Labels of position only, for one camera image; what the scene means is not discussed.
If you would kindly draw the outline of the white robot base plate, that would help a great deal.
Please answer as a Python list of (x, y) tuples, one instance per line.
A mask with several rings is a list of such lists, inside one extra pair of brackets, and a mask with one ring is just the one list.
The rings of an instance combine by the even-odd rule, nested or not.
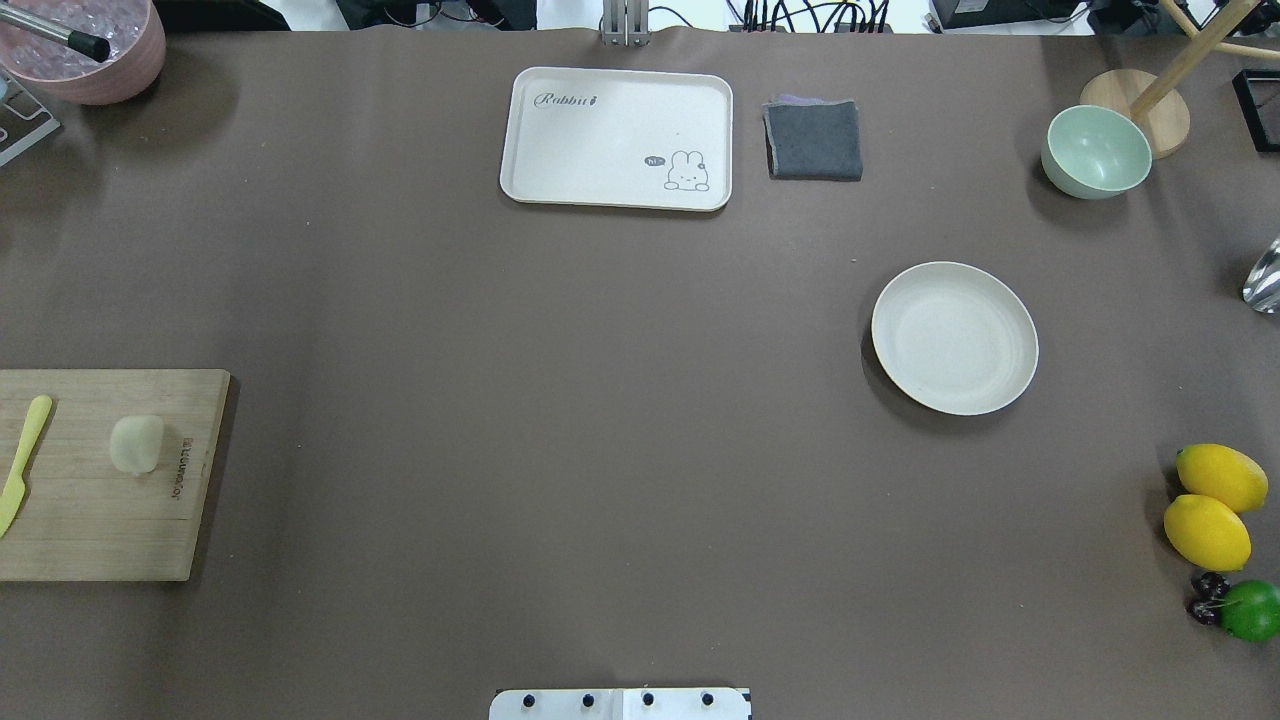
[(751, 719), (750, 691), (732, 687), (500, 691), (489, 719)]

